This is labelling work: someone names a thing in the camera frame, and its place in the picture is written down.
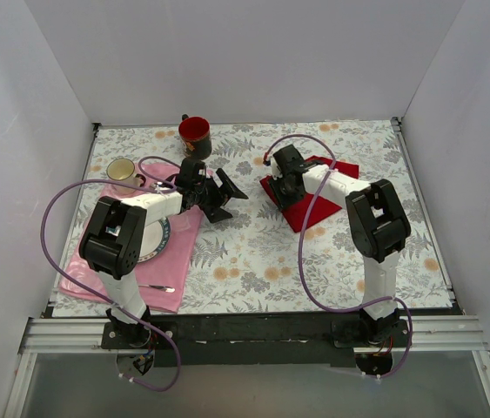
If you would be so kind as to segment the red cloth napkin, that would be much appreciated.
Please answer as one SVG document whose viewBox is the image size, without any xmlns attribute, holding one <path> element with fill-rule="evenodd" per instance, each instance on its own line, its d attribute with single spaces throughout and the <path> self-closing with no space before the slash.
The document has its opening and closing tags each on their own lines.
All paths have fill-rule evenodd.
<svg viewBox="0 0 490 418">
<path fill-rule="evenodd" d="M 349 177 L 357 179 L 359 177 L 359 166 L 355 164 L 351 164 L 345 161 L 338 161 L 335 169 L 340 173 L 343 173 Z M 274 192 L 268 184 L 268 180 L 271 178 L 271 175 L 265 176 L 262 178 L 259 183 L 264 189 L 265 193 L 271 199 L 274 204 L 277 204 Z M 286 209 L 279 209 L 279 211 L 283 214 L 286 222 L 290 226 L 290 228 L 295 232 L 299 233 L 304 218 L 306 216 L 307 208 L 312 201 L 312 194 L 306 194 L 306 196 L 299 201 L 298 203 L 287 207 Z M 311 211 L 311 215 L 307 222 L 307 227 L 310 228 L 324 219 L 329 218 L 334 213 L 339 212 L 342 209 L 341 206 L 334 204 L 333 202 L 324 199 L 322 197 L 318 197 Z"/>
</svg>

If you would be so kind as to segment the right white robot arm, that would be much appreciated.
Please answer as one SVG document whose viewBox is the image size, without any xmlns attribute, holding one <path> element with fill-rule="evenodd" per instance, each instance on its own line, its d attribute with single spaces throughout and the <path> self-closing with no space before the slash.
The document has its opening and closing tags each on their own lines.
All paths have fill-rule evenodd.
<svg viewBox="0 0 490 418">
<path fill-rule="evenodd" d="M 388 340 L 399 323 L 396 279 L 399 255 L 411 235 L 411 226 L 391 182 L 373 183 L 350 177 L 319 160 L 307 161 L 288 145 L 273 156 L 265 155 L 263 164 L 272 169 L 268 178 L 276 203 L 281 210 L 304 200 L 311 194 L 299 230 L 298 265 L 301 284 L 317 307 L 336 314 L 359 313 L 361 339 L 370 346 Z M 303 267 L 305 232 L 318 199 L 339 206 L 347 214 L 355 248 L 363 257 L 365 291 L 357 307 L 337 309 L 317 301 L 308 288 Z"/>
</svg>

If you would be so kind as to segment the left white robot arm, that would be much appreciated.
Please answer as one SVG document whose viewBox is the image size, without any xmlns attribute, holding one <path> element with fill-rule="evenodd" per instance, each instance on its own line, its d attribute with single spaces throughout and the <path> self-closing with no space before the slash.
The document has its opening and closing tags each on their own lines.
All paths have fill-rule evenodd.
<svg viewBox="0 0 490 418">
<path fill-rule="evenodd" d="M 179 172 L 159 183 L 157 192 L 134 198 L 98 200 L 79 245 L 79 256 L 104 285 L 112 307 L 106 311 L 113 329 L 130 347 L 144 347 L 151 338 L 145 322 L 151 314 L 138 289 L 135 268 L 144 229 L 154 222 L 198 207 L 211 223 L 230 219 L 230 199 L 247 199 L 223 169 L 209 175 L 205 162 L 185 158 Z"/>
</svg>

